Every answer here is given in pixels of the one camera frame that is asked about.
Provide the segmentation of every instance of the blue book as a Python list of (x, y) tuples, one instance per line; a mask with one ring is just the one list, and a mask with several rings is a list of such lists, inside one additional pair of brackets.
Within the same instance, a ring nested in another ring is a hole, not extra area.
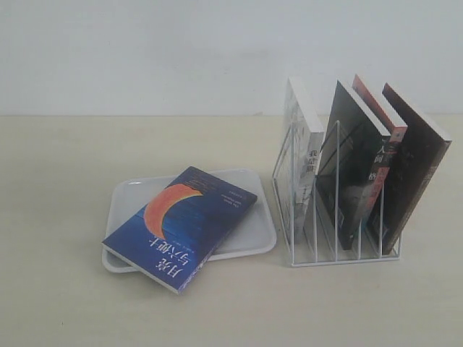
[(103, 247), (179, 294), (257, 196), (190, 166)]

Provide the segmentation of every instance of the white wire book rack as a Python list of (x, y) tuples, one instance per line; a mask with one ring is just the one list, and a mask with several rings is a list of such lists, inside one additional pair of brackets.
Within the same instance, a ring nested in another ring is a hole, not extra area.
[[(307, 209), (305, 226), (302, 237), (295, 237), (294, 233), (294, 124), (291, 125), (286, 133), (283, 144), (277, 158), (273, 175), (272, 184), (273, 191), (276, 196), (276, 202), (279, 209), (281, 227), (286, 245), (289, 250), (289, 262), (292, 267), (316, 266), (316, 265), (335, 265), (349, 264), (362, 262), (382, 262), (389, 260), (398, 260), (402, 250), (402, 237), (397, 241), (394, 249), (388, 255), (383, 254), (382, 238), (383, 238), (383, 202), (384, 191), (381, 191), (378, 199), (381, 199), (381, 214), (380, 214), (380, 233), (378, 242), (374, 242), (373, 238), (366, 230), (362, 230), (359, 226), (359, 232), (352, 249), (343, 250), (338, 240), (338, 209), (339, 209), (339, 122), (336, 122), (332, 129), (329, 129), (325, 138), (325, 142), (331, 136), (336, 137), (336, 194), (334, 204), (333, 221), (329, 218), (328, 213), (321, 199), (318, 197), (317, 178), (313, 184), (313, 189), (310, 195), (310, 203)], [(290, 175), (291, 182), (289, 193), (289, 213), (283, 213), (284, 208), (288, 208), (282, 202), (283, 194), (287, 194), (281, 187), (279, 178), (281, 175)], [(289, 220), (284, 220), (284, 216), (288, 215)]]

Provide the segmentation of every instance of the white wall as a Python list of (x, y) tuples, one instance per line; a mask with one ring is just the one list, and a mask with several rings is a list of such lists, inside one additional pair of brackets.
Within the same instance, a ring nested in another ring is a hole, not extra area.
[(463, 112), (462, 1), (0, 0), (0, 114), (280, 114), (300, 74)]

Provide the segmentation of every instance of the white book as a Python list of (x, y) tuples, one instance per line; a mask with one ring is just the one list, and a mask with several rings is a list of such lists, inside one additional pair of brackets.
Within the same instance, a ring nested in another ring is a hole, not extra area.
[[(313, 102), (299, 77), (290, 77), (286, 84), (284, 136), (291, 125), (294, 127), (294, 239), (297, 241), (303, 235), (310, 193), (317, 173), (320, 149), (325, 135), (325, 129), (318, 118)], [(284, 227), (287, 231), (290, 227), (292, 197), (290, 155), (290, 141), (287, 141), (279, 174), (276, 178)]]

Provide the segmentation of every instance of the book cover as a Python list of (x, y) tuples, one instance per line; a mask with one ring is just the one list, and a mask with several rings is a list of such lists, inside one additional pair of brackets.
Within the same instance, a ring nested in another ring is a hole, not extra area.
[[(294, 240), (303, 235), (303, 228), (310, 193), (317, 171), (320, 148), (325, 134), (304, 83), (299, 77), (290, 77), (286, 84), (284, 101), (284, 135), (293, 126), (293, 161), (286, 143), (277, 183), (285, 230), (290, 230), (291, 199), (294, 198)], [(294, 196), (292, 192), (292, 168), (294, 168)]]
[(336, 131), (323, 145), (317, 190), (331, 222), (338, 221), (338, 238), (344, 250), (352, 243), (373, 190), (372, 172), (378, 153), (391, 134), (348, 85), (338, 81), (328, 120), (327, 134), (339, 123), (339, 203), (336, 208)]
[(362, 216), (362, 230), (367, 225), (368, 218), (371, 211), (378, 199), (378, 196), (383, 188), (384, 180), (386, 179), (392, 158), (397, 153), (405, 132), (407, 131), (407, 124), (397, 114), (396, 110), (386, 100), (384, 95), (374, 93), (371, 88), (365, 84), (365, 80), (360, 78), (358, 74), (354, 76), (352, 88), (357, 92), (361, 99), (367, 104), (370, 110), (378, 117), (381, 123), (391, 133), (389, 141), (380, 149), (375, 158), (375, 162), (370, 173), (373, 179), (373, 189), (371, 195), (367, 200), (365, 214)]
[[(383, 94), (408, 126), (384, 182), (382, 249), (383, 254), (389, 254), (448, 150), (451, 138), (395, 87), (386, 83)], [(375, 241), (379, 241), (380, 213), (381, 204), (376, 202), (368, 220)]]
[(179, 294), (256, 200), (190, 166), (105, 238), (103, 247)]

